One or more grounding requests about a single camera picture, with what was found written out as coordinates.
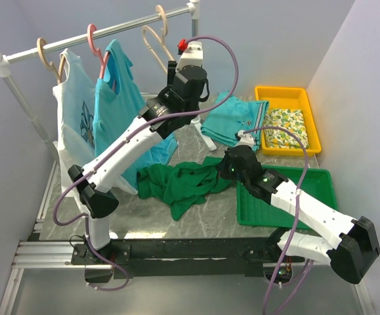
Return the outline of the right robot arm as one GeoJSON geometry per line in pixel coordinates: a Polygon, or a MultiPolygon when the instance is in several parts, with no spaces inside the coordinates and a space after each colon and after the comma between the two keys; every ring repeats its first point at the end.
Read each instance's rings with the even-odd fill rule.
{"type": "Polygon", "coordinates": [[[298,189],[287,176],[264,168],[247,145],[225,151],[217,167],[220,177],[236,180],[257,200],[297,217],[316,236],[286,231],[270,242],[268,256],[280,262],[289,256],[329,265],[342,279],[358,284],[380,255],[374,223],[355,219],[298,189]]]}

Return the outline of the green plastic tray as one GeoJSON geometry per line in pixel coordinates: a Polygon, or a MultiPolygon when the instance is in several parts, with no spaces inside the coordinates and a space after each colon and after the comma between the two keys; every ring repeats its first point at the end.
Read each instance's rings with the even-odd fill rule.
{"type": "MultiPolygon", "coordinates": [[[[301,188],[312,197],[337,210],[333,183],[330,172],[325,169],[309,169],[302,181],[301,188]]],[[[237,183],[237,220],[243,226],[291,228],[294,217],[254,198],[243,186],[237,183]]]]}

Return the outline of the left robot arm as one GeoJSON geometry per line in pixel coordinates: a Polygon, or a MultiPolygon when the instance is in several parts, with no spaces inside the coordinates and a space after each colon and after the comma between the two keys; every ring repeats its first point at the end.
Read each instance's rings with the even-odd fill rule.
{"type": "Polygon", "coordinates": [[[85,236],[90,242],[87,256],[101,264],[110,256],[109,216],[117,209],[112,194],[116,180],[145,152],[177,129],[190,124],[207,100],[207,72],[201,62],[173,68],[167,86],[146,102],[125,132],[88,164],[73,165],[68,174],[74,184],[74,197],[88,220],[85,236]]]}

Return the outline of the green t shirt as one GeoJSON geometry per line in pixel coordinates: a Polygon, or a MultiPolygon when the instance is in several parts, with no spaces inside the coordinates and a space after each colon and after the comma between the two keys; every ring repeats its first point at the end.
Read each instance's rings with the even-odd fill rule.
{"type": "Polygon", "coordinates": [[[232,185],[220,178],[216,166],[218,157],[205,157],[202,163],[185,161],[176,166],[153,164],[138,172],[140,199],[157,198],[169,206],[174,221],[193,205],[206,202],[206,195],[218,194],[232,185]]]}

